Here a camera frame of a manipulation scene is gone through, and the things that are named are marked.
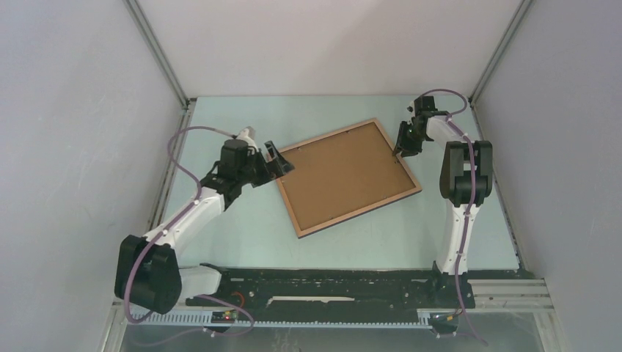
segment purple cable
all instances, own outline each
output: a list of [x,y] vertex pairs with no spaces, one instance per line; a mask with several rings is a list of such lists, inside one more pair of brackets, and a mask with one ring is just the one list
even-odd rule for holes
[[226,307],[229,307],[229,308],[233,308],[233,309],[235,309],[236,311],[238,311],[238,312],[240,312],[240,313],[244,314],[245,316],[247,316],[247,317],[248,317],[248,319],[249,319],[249,320],[250,320],[250,322],[251,322],[251,325],[250,325],[250,326],[249,326],[249,328],[247,328],[246,330],[243,330],[243,331],[240,331],[240,332],[233,332],[233,333],[225,333],[225,332],[217,332],[217,331],[212,331],[212,330],[210,330],[210,329],[208,329],[208,328],[206,328],[206,327],[203,327],[203,328],[195,328],[195,329],[188,329],[188,330],[184,330],[184,331],[182,331],[182,332],[179,332],[179,333],[177,333],[177,334],[175,334],[175,335],[173,335],[173,336],[171,336],[171,337],[167,337],[166,339],[161,340],[161,341],[158,341],[158,342],[148,342],[148,343],[145,343],[145,342],[137,342],[137,341],[132,341],[132,343],[133,343],[134,345],[137,345],[137,346],[140,346],[140,347],[154,347],[154,346],[158,346],[158,345],[163,345],[163,344],[165,344],[165,343],[167,343],[167,342],[171,342],[171,341],[173,341],[173,340],[177,339],[178,337],[182,337],[183,335],[186,335],[186,334],[191,334],[191,333],[194,333],[194,332],[201,332],[201,331],[203,331],[203,332],[207,332],[207,331],[209,331],[209,332],[211,332],[211,334],[212,334],[213,336],[231,336],[231,337],[233,337],[233,336],[240,336],[240,335],[243,335],[243,334],[245,334],[245,333],[247,333],[247,332],[251,331],[251,330],[253,329],[253,327],[255,327],[255,319],[253,319],[252,315],[250,315],[250,313],[248,313],[248,312],[247,312],[244,308],[242,308],[242,307],[238,307],[238,306],[236,306],[236,305],[233,305],[233,304],[231,304],[231,303],[228,303],[228,302],[222,301],[222,300],[220,300],[220,299],[217,299],[217,298],[214,298],[214,297],[212,297],[212,296],[208,296],[208,295],[198,295],[197,297],[198,297],[198,298],[207,299],[207,300],[210,300],[210,301],[216,302],[216,303],[218,303],[218,304],[221,304],[221,305],[223,305],[223,306],[226,306]]
[[[169,143],[167,145],[167,153],[169,155],[169,158],[171,162],[179,170],[181,170],[183,173],[188,175],[194,181],[194,183],[197,184],[197,194],[194,196],[194,200],[197,200],[201,198],[201,188],[202,188],[201,182],[199,181],[197,176],[194,176],[194,174],[192,174],[192,172],[190,172],[187,168],[181,166],[179,162],[177,161],[177,159],[175,158],[175,156],[173,155],[173,145],[177,141],[177,138],[179,138],[181,134],[188,132],[188,131],[192,131],[192,130],[213,131],[216,133],[223,134],[230,138],[235,138],[235,134],[231,134],[225,131],[221,131],[217,128],[212,128],[212,127],[207,127],[207,126],[194,126],[194,127],[188,127],[188,128],[181,128],[179,131],[177,131],[177,133],[173,135],[173,137],[171,137],[171,139],[169,139]],[[156,244],[156,242],[164,235],[164,231],[168,231],[173,225],[177,224],[177,222],[180,219],[182,219],[193,207],[194,207],[194,203],[191,202],[184,209],[182,209],[182,211],[179,212],[179,214],[176,215],[176,217],[174,217],[168,224],[164,226],[162,231],[160,231],[154,238],[151,239],[151,241],[149,241],[149,243],[147,243],[146,247],[140,252],[136,261],[134,262],[134,265],[132,266],[132,270],[130,271],[130,275],[128,276],[128,282],[125,284],[125,292],[123,293],[123,310],[125,311],[125,317],[128,319],[130,323],[134,323],[134,324],[141,323],[153,314],[153,311],[149,311],[142,318],[135,319],[132,316],[131,311],[130,311],[130,292],[132,290],[132,284],[134,282],[134,278],[136,277],[136,272],[138,271],[139,266],[142,264],[144,257],[147,256],[147,253],[150,251],[151,247],[153,247],[153,245]]]
[[469,139],[469,137],[467,137],[467,135],[451,120],[454,114],[460,114],[461,112],[467,110],[469,103],[462,94],[451,89],[432,89],[421,94],[421,96],[428,95],[434,92],[451,93],[453,95],[459,96],[464,103],[464,106],[462,107],[462,109],[459,109],[454,112],[450,112],[445,117],[445,122],[447,123],[447,125],[449,125],[451,129],[453,129],[459,136],[461,136],[462,139],[464,139],[466,144],[469,146],[469,162],[471,164],[471,198],[469,199],[469,204],[466,206],[466,211],[464,212],[464,228],[462,229],[462,239],[460,240],[460,249],[458,250],[458,255],[455,257],[455,268],[454,268],[453,277],[455,279],[455,290],[456,290],[456,293],[458,294],[458,301],[460,302],[460,308],[462,308],[464,320],[466,320],[466,323],[471,328],[472,334],[468,334],[468,336],[472,336],[476,340],[480,341],[483,345],[488,346],[489,345],[488,342],[478,334],[477,330],[475,330],[475,327],[471,323],[471,319],[469,318],[469,315],[467,314],[467,308],[464,306],[464,300],[462,299],[462,292],[460,290],[460,281],[458,279],[458,272],[459,272],[458,269],[460,267],[460,259],[462,258],[462,253],[467,243],[467,232],[469,229],[469,217],[471,216],[471,207],[475,203],[475,152],[473,151],[473,143],[471,143],[471,139]]

